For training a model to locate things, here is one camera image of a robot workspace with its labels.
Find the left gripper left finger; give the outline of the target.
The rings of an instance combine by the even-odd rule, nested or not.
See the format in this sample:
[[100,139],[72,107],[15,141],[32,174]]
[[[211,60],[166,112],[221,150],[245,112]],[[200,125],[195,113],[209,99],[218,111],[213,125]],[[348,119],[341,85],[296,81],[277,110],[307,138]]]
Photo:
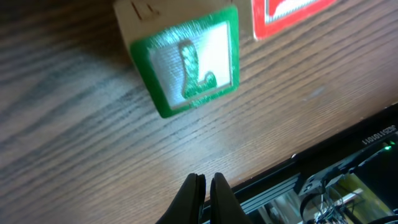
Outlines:
[[203,213],[206,179],[188,174],[172,203],[156,224],[198,224]]

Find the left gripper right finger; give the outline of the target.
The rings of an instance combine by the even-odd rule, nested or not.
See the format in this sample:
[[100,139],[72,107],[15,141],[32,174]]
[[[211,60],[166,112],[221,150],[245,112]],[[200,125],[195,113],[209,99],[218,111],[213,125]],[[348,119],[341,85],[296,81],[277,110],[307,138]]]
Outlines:
[[251,224],[224,175],[215,173],[211,181],[211,224]]

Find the white grapes picture block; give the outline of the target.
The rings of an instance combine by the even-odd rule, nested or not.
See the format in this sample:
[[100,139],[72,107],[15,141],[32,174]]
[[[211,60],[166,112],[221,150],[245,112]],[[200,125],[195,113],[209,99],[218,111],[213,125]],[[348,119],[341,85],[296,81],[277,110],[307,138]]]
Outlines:
[[230,1],[117,0],[129,56],[162,118],[239,86],[239,16]]

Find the red letter U block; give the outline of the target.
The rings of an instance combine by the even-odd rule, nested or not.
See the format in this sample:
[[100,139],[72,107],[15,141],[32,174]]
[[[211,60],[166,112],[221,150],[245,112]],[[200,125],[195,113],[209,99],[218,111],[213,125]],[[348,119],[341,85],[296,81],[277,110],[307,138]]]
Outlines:
[[325,10],[336,0],[232,0],[239,27],[255,40],[264,40]]

